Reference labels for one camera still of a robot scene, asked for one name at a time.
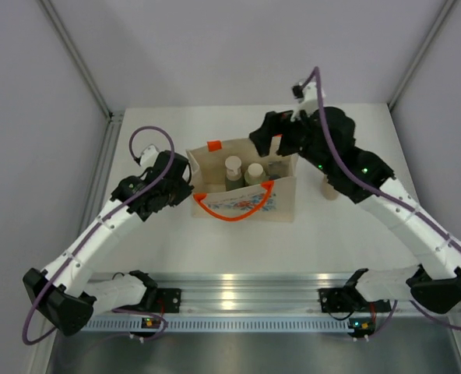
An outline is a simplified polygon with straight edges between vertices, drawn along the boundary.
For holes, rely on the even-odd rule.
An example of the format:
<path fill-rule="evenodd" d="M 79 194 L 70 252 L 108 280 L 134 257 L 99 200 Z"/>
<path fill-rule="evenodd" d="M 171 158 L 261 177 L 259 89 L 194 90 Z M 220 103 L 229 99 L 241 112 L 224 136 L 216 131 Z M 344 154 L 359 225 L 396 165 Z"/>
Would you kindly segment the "canvas bag with orange handles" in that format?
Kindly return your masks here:
<path fill-rule="evenodd" d="M 256 221 L 291 222 L 294 220 L 298 155 L 281 157 L 276 154 L 280 137 L 273 137 L 270 153 L 260 157 L 250 139 L 231 139 L 208 142 L 205 146 L 187 150 L 194 186 L 191 212 L 197 218 L 216 218 L 226 222 L 244 219 Z M 241 159 L 242 172 L 252 163 L 261 164 L 266 180 L 259 185 L 244 186 L 227 191 L 225 160 L 229 156 Z M 289 161 L 290 175 L 269 179 L 270 161 Z"/>

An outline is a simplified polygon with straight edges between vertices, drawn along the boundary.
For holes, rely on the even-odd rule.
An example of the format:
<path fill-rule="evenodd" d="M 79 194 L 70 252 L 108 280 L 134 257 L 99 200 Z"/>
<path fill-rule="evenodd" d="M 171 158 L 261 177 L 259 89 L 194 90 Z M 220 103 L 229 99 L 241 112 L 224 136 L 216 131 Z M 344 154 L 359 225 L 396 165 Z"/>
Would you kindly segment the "grey-green pump bottle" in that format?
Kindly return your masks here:
<path fill-rule="evenodd" d="M 242 162 L 237 156 L 229 156 L 225 160 L 225 187 L 227 191 L 240 189 L 245 186 L 244 176 L 242 174 Z"/>

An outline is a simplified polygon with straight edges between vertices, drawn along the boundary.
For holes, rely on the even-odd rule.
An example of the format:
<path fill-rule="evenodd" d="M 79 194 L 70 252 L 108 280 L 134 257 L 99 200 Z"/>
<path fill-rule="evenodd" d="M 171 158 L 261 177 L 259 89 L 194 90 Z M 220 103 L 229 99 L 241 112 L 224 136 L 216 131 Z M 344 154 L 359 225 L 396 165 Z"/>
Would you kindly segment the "beige pump bottle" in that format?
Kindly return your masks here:
<path fill-rule="evenodd" d="M 339 197 L 339 193 L 329 184 L 326 175 L 323 176 L 320 191 L 322 196 L 329 201 L 334 201 Z"/>

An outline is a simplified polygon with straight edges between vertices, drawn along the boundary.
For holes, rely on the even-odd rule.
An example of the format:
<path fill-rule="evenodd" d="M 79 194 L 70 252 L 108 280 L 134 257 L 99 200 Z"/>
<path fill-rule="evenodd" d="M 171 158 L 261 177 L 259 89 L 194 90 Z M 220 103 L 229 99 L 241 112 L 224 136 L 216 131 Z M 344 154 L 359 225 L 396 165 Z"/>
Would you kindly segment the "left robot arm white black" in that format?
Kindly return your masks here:
<path fill-rule="evenodd" d="M 120 181 L 102 211 L 67 250 L 44 269 L 31 268 L 23 276 L 36 310 L 67 337 L 93 316 L 121 308 L 151 312 L 159 299 L 156 281 L 140 270 L 99 283 L 90 280 L 132 230 L 192 194 L 186 157 L 149 146 L 141 164 L 145 171 Z"/>

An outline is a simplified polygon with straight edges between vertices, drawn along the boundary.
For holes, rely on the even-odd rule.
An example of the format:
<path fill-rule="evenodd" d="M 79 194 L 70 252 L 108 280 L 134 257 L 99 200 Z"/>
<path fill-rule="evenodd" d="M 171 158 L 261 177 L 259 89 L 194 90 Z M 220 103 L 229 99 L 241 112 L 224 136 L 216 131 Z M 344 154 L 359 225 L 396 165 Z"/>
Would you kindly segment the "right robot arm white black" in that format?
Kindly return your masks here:
<path fill-rule="evenodd" d="M 329 134 L 323 132 L 322 118 Z M 416 264 L 391 270 L 357 270 L 343 286 L 355 310 L 380 300 L 411 301 L 436 314 L 461 302 L 461 242 L 439 225 L 379 156 L 355 144 L 355 122 L 339 108 L 266 113 L 249 139 L 260 157 L 269 155 L 274 136 L 278 156 L 298 154 L 327 178 L 339 194 L 384 224 L 414 255 Z"/>

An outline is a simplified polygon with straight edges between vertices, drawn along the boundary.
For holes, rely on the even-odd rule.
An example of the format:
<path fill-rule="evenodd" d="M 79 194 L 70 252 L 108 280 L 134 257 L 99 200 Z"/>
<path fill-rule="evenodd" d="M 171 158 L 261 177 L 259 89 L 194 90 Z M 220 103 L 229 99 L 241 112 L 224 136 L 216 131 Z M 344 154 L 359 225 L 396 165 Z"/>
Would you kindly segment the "small dark-cap jar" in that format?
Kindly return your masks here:
<path fill-rule="evenodd" d="M 277 180 L 286 178 L 290 175 L 290 162 L 289 161 L 270 161 L 268 163 L 269 179 Z"/>

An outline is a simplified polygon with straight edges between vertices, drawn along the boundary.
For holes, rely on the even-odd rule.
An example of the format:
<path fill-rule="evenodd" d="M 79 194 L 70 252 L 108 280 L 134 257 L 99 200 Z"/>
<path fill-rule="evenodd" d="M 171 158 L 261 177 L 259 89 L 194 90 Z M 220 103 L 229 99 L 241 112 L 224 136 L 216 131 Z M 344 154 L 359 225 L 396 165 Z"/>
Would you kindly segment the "light green round-cap bottle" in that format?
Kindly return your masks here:
<path fill-rule="evenodd" d="M 252 163 L 245 172 L 245 184 L 247 186 L 259 185 L 266 180 L 266 173 L 261 164 Z"/>

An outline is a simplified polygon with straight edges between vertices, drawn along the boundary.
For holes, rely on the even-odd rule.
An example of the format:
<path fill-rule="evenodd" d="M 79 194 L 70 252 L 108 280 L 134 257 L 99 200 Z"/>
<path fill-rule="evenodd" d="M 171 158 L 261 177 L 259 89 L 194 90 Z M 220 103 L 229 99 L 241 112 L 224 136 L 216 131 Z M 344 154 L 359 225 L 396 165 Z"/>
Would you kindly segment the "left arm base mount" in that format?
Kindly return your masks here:
<path fill-rule="evenodd" d="M 158 314 L 178 314 L 180 308 L 180 288 L 158 288 L 150 311 Z"/>

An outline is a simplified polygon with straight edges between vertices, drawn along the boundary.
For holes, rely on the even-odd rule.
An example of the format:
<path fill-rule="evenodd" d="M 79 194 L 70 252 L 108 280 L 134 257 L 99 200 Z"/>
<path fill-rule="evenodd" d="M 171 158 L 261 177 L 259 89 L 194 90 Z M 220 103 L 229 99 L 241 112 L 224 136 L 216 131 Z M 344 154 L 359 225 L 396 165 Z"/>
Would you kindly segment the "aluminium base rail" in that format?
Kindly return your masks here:
<path fill-rule="evenodd" d="M 185 315 L 319 315 L 318 290 L 340 287 L 348 273 L 151 273 L 162 288 L 181 289 Z"/>

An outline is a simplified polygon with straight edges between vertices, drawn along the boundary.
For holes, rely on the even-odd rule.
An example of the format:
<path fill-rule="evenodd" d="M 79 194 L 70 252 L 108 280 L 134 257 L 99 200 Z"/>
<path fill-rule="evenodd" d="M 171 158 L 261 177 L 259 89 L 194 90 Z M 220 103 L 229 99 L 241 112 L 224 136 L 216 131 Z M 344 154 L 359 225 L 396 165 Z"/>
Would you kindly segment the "right frame post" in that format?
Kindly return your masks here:
<path fill-rule="evenodd" d="M 389 98 L 387 106 L 390 112 L 393 112 L 398 103 L 401 101 L 403 95 L 412 83 L 413 78 L 419 71 L 419 68 L 424 63 L 432 46 L 438 40 L 440 33 L 444 29 L 458 4 L 458 0 L 442 1 L 440 7 L 438 8 L 438 12 L 435 16 L 433 16 L 432 22 L 427 27 L 424 37 L 417 44 L 415 51 L 411 55 L 406 68 L 403 70 L 403 74 L 399 77 L 395 89 Z"/>

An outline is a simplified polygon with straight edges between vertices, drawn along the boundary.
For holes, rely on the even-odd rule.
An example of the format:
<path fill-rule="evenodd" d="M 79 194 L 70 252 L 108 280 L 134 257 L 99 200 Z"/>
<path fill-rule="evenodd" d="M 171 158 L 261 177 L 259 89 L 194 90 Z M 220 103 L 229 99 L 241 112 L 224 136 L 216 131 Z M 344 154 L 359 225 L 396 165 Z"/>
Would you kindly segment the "frame post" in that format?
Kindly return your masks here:
<path fill-rule="evenodd" d="M 42 13 L 50 23 L 57 38 L 62 43 L 63 48 L 68 54 L 72 64 L 75 66 L 79 77 L 92 95 L 94 102 L 100 109 L 100 112 L 107 120 L 110 120 L 112 116 L 111 109 L 107 105 L 103 94 L 100 92 L 100 89 L 93 78 L 92 72 L 87 66 L 82 54 L 72 38 L 72 35 L 69 33 L 68 28 L 58 13 L 58 10 L 55 8 L 55 5 L 49 0 L 36 0 L 36 3 L 39 5 Z"/>
<path fill-rule="evenodd" d="M 399 77 L 395 89 L 389 98 L 387 106 L 390 112 L 393 112 L 398 103 L 401 101 L 403 95 L 412 83 L 413 78 L 419 71 L 419 68 L 424 63 L 432 46 L 438 40 L 440 33 L 444 29 L 458 4 L 458 0 L 442 1 L 440 7 L 438 8 L 438 12 L 435 16 L 433 16 L 432 22 L 427 27 L 424 37 L 417 44 L 415 51 L 411 55 L 406 68 L 403 70 L 403 74 Z"/>

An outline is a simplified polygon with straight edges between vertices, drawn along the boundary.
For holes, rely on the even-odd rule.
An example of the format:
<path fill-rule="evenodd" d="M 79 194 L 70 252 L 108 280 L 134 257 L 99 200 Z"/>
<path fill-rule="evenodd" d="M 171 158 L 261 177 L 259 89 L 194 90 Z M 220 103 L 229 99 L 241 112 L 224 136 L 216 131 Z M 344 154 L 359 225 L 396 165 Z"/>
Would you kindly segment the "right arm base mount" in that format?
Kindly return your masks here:
<path fill-rule="evenodd" d="M 343 288 L 320 288 L 318 299 L 323 313 L 349 313 L 354 304 Z"/>

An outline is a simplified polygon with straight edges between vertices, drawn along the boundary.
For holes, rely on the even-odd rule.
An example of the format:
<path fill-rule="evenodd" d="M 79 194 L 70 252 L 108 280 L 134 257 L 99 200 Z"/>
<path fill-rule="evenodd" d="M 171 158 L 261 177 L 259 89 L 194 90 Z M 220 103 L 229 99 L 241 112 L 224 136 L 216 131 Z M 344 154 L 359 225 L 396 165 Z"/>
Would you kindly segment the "left frame post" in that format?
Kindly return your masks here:
<path fill-rule="evenodd" d="M 55 8 L 55 5 L 49 0 L 36 0 L 36 3 L 39 5 L 42 13 L 50 23 L 57 38 L 62 43 L 63 48 L 68 54 L 72 64 L 75 66 L 79 77 L 92 95 L 94 102 L 100 109 L 100 112 L 107 120 L 110 120 L 112 116 L 111 109 L 107 105 L 103 94 L 100 92 L 100 89 L 93 78 L 92 72 L 87 66 L 82 54 L 72 38 L 72 35 L 69 33 L 68 28 L 58 13 L 58 10 Z"/>

